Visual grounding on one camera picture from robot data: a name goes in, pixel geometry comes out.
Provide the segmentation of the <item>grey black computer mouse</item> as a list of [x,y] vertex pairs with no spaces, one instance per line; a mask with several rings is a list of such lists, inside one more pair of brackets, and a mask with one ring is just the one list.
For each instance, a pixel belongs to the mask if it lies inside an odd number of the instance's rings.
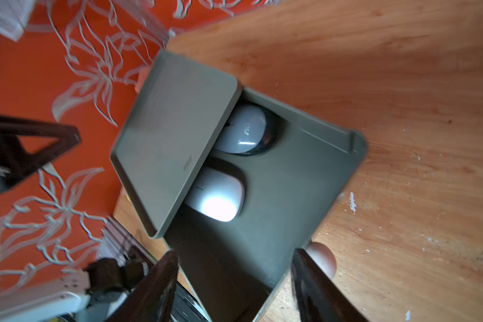
[[272,111],[249,103],[233,110],[213,149],[239,156],[266,153],[279,134],[280,118]]

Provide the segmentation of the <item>white pink computer mouse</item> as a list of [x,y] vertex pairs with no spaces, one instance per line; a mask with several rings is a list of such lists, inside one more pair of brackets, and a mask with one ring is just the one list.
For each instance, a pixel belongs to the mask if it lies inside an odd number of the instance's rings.
[[199,171],[184,204],[195,211],[221,222],[239,216],[245,197],[245,186],[236,177],[204,167]]

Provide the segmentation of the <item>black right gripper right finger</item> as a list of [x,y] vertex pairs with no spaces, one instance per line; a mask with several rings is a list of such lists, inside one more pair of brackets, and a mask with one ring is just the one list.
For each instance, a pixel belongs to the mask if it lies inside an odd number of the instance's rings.
[[310,255],[297,248],[291,280],[301,321],[366,321]]

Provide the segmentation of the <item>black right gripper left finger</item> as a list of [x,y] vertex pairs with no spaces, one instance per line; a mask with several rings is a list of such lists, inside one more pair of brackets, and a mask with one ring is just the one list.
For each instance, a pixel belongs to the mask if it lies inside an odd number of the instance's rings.
[[170,321],[177,276],[178,256],[174,250],[169,250],[107,320]]

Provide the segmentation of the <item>grey top drawer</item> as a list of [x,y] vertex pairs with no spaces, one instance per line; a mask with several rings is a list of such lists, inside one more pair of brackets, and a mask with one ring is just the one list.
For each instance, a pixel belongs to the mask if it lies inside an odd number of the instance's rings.
[[165,233],[211,321],[255,321],[270,304],[297,248],[306,246],[368,151],[364,136],[244,89],[241,99],[279,116],[259,156],[212,152],[205,165],[240,179],[246,196],[227,223],[182,206]]

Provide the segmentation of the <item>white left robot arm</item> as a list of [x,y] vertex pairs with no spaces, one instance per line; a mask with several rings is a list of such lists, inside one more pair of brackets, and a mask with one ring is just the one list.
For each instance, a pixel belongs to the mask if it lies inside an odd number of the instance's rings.
[[149,262],[120,263],[119,251],[79,268],[104,244],[93,234],[64,247],[72,220],[86,228],[90,219],[75,207],[97,169],[63,179],[52,163],[80,139],[74,126],[0,115],[0,194],[33,174],[45,193],[19,199],[0,217],[0,321],[45,321],[112,303],[148,274]]

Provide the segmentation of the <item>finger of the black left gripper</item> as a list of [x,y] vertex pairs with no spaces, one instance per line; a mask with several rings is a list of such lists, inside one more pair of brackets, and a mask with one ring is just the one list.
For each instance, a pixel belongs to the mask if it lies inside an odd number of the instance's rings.
[[[29,152],[21,137],[51,142]],[[81,135],[75,126],[0,115],[0,194],[80,143]]]

